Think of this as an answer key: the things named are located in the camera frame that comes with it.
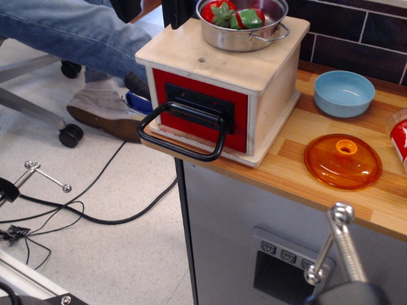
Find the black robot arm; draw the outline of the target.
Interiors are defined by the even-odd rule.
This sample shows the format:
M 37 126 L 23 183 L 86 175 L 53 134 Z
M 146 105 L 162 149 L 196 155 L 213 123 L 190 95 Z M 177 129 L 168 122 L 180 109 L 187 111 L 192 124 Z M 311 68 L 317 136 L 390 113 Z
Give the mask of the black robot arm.
M 162 0 L 164 26 L 178 29 L 190 18 L 196 18 L 198 0 Z

